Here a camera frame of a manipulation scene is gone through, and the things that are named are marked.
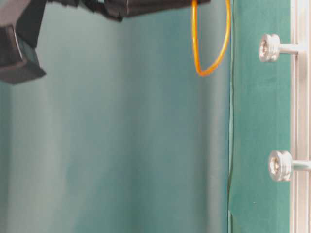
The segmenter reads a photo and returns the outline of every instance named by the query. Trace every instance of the screw head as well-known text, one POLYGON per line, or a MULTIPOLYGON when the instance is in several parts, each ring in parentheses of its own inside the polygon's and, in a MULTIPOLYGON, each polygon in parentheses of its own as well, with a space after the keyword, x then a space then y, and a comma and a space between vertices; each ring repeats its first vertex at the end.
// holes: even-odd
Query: screw head
POLYGON ((292 175, 292 156, 288 151, 273 151, 269 156, 269 173, 275 181, 289 181, 292 175))
POLYGON ((265 34, 259 45, 259 59, 261 62, 275 62, 280 56, 280 37, 276 34, 265 34))

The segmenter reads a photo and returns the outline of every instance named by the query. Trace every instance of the black robotic arm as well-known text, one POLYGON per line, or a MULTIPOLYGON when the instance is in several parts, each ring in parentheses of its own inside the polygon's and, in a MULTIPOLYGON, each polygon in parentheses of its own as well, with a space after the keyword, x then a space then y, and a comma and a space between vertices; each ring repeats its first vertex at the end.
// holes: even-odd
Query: black robotic arm
MULTIPOLYGON (((47 2, 84 7, 104 17, 122 21, 152 12, 182 8, 192 0, 7 0, 0 8, 0 80, 11 84, 45 75, 35 51, 47 2)), ((210 0, 199 0, 199 3, 210 0)))

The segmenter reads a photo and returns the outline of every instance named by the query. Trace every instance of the silver knob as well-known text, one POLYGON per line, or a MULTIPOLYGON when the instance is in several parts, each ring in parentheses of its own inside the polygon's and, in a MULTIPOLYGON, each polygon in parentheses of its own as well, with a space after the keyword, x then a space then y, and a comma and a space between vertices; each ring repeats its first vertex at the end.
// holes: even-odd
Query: silver knob
POLYGON ((299 46, 296 44, 281 44, 280 37, 276 34, 265 34, 259 45, 259 59, 262 62, 275 62, 280 53, 294 54, 299 53, 299 46))
POLYGON ((293 160, 288 151, 273 151, 269 157, 269 173, 275 181, 289 181, 293 171, 311 171, 311 161, 293 160))

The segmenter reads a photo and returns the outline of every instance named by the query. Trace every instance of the orange cable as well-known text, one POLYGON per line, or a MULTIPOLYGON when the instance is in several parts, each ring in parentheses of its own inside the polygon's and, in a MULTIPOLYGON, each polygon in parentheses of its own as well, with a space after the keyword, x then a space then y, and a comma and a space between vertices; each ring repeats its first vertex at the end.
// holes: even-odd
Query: orange cable
POLYGON ((207 69, 201 70, 200 64, 200 54, 199 54, 199 40, 198 40, 198 0, 192 1, 192 44, 193 44, 193 55, 196 71, 201 76, 206 76, 211 74, 221 63, 226 49, 230 41, 230 29, 231 29, 231 9, 230 9, 230 0, 225 0, 227 6, 227 27, 225 32, 225 40, 223 47, 215 60, 215 62, 207 69))

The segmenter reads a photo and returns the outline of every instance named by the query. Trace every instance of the teal fabric curtain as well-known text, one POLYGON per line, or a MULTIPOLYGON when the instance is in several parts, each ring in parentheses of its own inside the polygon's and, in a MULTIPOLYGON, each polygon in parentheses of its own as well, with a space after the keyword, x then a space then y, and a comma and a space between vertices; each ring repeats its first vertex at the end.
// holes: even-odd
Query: teal fabric curtain
MULTIPOLYGON (((225 1, 212 2, 204 67, 225 33, 225 1)), ((0 85, 1 232, 227 232, 229 52, 198 77, 190 13, 118 24, 47 5, 48 75, 0 85)))
POLYGON ((290 57, 261 63, 265 33, 290 42, 290 0, 233 2, 233 233, 289 232, 289 184, 272 181, 268 157, 290 148, 290 57))

